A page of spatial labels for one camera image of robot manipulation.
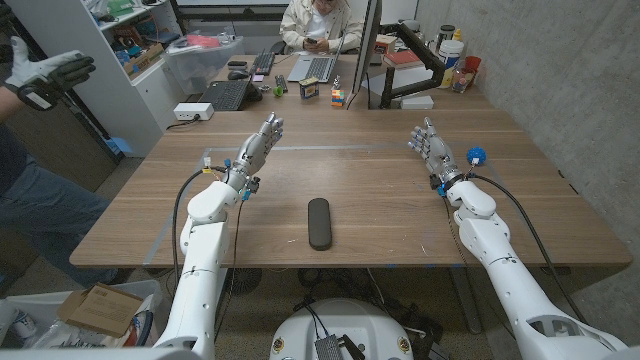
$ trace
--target laptop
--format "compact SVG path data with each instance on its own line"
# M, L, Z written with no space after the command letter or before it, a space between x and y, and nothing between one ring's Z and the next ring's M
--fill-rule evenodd
M338 62L344 38L345 36L342 36L335 55L300 55L287 81L300 81L315 76L321 83L329 82L331 72Z

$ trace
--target man sitting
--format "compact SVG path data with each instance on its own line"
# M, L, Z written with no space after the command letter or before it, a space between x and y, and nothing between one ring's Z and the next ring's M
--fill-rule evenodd
M346 0L292 0L282 17L280 35L292 51L305 55L335 53L345 36L344 52L360 46L362 22L353 18Z

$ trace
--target blue jeans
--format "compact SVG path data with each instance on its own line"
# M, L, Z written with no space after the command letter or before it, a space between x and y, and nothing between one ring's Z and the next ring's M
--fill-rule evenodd
M26 235L49 263L84 287L109 282L117 269L77 268L73 250L109 202L38 166L31 156L16 182L0 195L0 227Z

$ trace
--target monitor arm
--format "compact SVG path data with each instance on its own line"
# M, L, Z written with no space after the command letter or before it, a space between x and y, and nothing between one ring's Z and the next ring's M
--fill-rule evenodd
M180 234L186 256L169 322L155 347L192 350L202 359L214 359L216 289L220 264L229 248L228 214L242 199L258 190L251 178L265 164L271 148L282 137L283 120L271 113L260 131L238 150L222 181L189 201L187 221Z
M388 109L391 100L400 96L415 94L420 91L428 90L442 83L444 77L445 65L436 55L434 55L416 34L411 31L405 24L393 24L387 28L389 32L395 32L396 35L413 51L414 54L422 61L427 70L432 70L431 79L420 81L414 84L405 85L397 89L393 88L393 78L396 68L387 67L387 73L384 81L384 89L380 100L380 109Z
M553 305L511 247L509 228L495 212L495 200L458 170L429 118L425 128L416 127L411 136L409 146L425 160L432 189L458 208L454 219L460 239L489 274L524 360L603 359L627 348Z

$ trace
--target beige jacket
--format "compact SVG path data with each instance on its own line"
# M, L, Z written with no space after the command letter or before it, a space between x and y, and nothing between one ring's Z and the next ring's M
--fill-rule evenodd
M342 51L360 47L362 38L362 20L355 20L351 16L351 8L346 0L335 0L336 7L327 14L327 32L325 38L329 40L329 50L336 52L340 45L340 31L344 28L346 38ZM291 0L284 12L280 35L282 40L294 51L301 51L302 43L309 29L313 17L313 0Z

